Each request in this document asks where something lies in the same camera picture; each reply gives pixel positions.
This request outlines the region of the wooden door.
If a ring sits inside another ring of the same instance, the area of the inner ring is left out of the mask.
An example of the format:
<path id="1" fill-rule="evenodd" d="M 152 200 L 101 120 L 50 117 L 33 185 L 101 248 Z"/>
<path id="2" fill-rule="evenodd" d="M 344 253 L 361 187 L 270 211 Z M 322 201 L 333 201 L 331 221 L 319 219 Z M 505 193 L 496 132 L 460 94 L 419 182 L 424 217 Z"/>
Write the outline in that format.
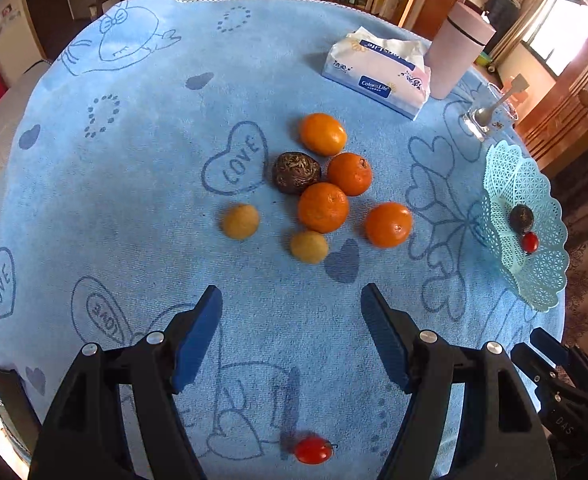
<path id="1" fill-rule="evenodd" d="M 588 151 L 588 39 L 516 131 L 549 178 Z"/>

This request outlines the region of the tissue pack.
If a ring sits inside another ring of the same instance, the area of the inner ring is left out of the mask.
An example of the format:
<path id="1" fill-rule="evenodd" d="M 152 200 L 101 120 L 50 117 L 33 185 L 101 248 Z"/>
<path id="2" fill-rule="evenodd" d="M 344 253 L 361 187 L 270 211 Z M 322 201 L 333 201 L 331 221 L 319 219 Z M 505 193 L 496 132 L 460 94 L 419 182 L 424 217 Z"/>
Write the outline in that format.
<path id="1" fill-rule="evenodd" d="M 415 120 L 431 96 L 426 51 L 420 41 L 379 38 L 360 27 L 333 44 L 322 75 Z"/>

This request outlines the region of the pink thermos bottle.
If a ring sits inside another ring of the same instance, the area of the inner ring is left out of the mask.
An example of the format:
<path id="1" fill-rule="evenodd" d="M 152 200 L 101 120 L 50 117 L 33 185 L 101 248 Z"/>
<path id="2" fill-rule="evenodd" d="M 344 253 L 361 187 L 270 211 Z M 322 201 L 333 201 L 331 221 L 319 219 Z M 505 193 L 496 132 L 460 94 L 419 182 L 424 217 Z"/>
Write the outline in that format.
<path id="1" fill-rule="evenodd" d="M 454 3 L 425 55 L 432 98 L 449 96 L 494 34 L 481 14 L 460 1 Z"/>

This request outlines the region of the red cherry tomato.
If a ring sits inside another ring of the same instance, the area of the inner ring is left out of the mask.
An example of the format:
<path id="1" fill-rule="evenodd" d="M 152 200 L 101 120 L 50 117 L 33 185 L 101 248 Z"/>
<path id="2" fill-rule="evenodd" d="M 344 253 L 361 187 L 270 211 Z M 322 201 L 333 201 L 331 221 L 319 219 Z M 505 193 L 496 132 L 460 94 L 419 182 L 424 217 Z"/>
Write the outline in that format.
<path id="1" fill-rule="evenodd" d="M 525 254 L 533 254 L 539 248 L 539 237 L 536 236 L 536 233 L 526 232 L 520 238 L 520 247 L 522 247 L 522 251 L 525 252 Z"/>
<path id="2" fill-rule="evenodd" d="M 295 459 L 310 466 L 327 462 L 334 454 L 334 445 L 323 437 L 310 436 L 300 440 L 294 448 Z"/>

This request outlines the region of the dark brown passion fruit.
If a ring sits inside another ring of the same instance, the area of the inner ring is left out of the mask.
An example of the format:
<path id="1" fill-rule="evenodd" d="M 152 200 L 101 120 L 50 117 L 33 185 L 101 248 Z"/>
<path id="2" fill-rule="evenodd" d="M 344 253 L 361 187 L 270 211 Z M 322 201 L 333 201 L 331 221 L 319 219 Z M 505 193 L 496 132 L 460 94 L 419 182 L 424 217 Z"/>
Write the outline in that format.
<path id="1" fill-rule="evenodd" d="M 508 214 L 508 225 L 518 235 L 530 232 L 533 226 L 534 215 L 532 210 L 524 204 L 518 204 Z"/>

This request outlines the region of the yellow longan fruit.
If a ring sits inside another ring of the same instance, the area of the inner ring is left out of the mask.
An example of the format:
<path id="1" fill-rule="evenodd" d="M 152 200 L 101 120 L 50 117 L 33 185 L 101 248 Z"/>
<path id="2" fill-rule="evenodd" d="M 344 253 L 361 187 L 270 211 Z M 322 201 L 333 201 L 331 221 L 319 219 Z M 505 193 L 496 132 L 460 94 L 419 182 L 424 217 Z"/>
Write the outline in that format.
<path id="1" fill-rule="evenodd" d="M 253 205 L 237 204 L 225 211 L 221 229 L 232 240 L 246 240 L 256 233 L 259 224 L 260 214 Z"/>
<path id="2" fill-rule="evenodd" d="M 329 244 L 323 234 L 301 231 L 292 236 L 289 243 L 292 255 L 301 262 L 318 264 L 329 254 Z"/>

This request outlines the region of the blue patterned tablecloth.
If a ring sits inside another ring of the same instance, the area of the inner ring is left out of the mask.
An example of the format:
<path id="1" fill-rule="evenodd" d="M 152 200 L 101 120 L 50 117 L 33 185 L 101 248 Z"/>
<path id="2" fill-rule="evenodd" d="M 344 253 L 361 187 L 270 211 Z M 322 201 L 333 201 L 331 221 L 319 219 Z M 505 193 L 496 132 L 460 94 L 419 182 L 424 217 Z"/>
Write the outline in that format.
<path id="1" fill-rule="evenodd" d="M 51 64 L 0 177 L 0 368 L 38 415 L 84 344 L 134 344 L 213 285 L 221 320 L 175 398 L 207 476 L 373 479 L 409 399 L 367 330 L 365 285 L 451 344 L 562 333 L 564 308 L 533 310 L 484 244 L 487 148 L 462 117 L 486 83 L 468 72 L 405 118 L 323 76 L 358 29 L 408 38 L 326 2 L 129 0 Z M 307 264 L 272 167 L 313 113 L 373 180 Z"/>

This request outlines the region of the orange tangerine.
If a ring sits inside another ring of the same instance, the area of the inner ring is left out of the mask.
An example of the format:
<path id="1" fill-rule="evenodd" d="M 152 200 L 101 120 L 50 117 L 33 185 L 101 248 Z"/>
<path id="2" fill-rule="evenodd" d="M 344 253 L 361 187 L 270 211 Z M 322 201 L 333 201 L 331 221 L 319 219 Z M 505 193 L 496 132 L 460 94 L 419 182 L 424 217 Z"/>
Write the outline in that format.
<path id="1" fill-rule="evenodd" d="M 365 217 L 364 230 L 369 242 L 378 248 L 394 248 L 411 234 L 413 217 L 405 205 L 382 203 Z"/>
<path id="2" fill-rule="evenodd" d="M 323 113 L 309 114 L 304 117 L 299 125 L 299 136 L 307 150 L 323 157 L 339 154 L 348 140 L 341 123 Z"/>
<path id="3" fill-rule="evenodd" d="M 327 166 L 326 180 L 338 186 L 348 196 L 359 196 L 370 187 L 373 170 L 364 157 L 341 153 L 333 157 Z"/>
<path id="4" fill-rule="evenodd" d="M 320 182 L 310 185 L 300 195 L 297 217 L 312 231 L 330 233 L 344 224 L 349 210 L 348 197 L 337 185 Z"/>

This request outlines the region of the light blue plastic basket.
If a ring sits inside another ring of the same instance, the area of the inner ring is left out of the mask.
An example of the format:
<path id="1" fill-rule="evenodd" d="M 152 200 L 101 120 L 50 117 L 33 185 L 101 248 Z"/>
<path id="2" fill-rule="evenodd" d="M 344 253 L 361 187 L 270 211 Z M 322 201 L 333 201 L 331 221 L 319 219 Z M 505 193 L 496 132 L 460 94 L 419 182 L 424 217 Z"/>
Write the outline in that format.
<path id="1" fill-rule="evenodd" d="M 569 256 L 550 180 L 518 145 L 502 140 L 487 151 L 481 203 L 484 237 L 507 283 L 533 310 L 555 308 Z"/>

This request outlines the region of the metal spoon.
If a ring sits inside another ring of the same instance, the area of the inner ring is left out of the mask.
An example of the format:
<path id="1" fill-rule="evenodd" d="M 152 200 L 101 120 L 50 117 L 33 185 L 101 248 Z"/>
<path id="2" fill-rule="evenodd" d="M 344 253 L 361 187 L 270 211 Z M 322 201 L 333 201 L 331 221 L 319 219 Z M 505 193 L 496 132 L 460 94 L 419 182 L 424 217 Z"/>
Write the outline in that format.
<path id="1" fill-rule="evenodd" d="M 510 89 L 506 93 L 503 93 L 498 101 L 495 101 L 490 106 L 480 107 L 474 113 L 474 118 L 479 127 L 488 127 L 491 122 L 494 111 L 502 106 L 511 96 L 515 93 L 523 92 L 529 87 L 527 79 L 518 74 L 510 84 Z"/>

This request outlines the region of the clear glass cup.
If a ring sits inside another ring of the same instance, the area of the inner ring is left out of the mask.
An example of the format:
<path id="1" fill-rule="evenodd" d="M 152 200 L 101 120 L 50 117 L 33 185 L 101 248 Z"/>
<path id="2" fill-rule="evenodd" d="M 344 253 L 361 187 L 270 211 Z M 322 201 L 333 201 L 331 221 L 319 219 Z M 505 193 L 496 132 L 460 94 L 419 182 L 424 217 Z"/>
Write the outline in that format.
<path id="1" fill-rule="evenodd" d="M 503 98 L 501 89 L 489 82 L 481 86 L 472 105 L 462 115 L 463 125 L 480 142 L 499 133 L 506 133 L 517 122 L 517 110 Z"/>

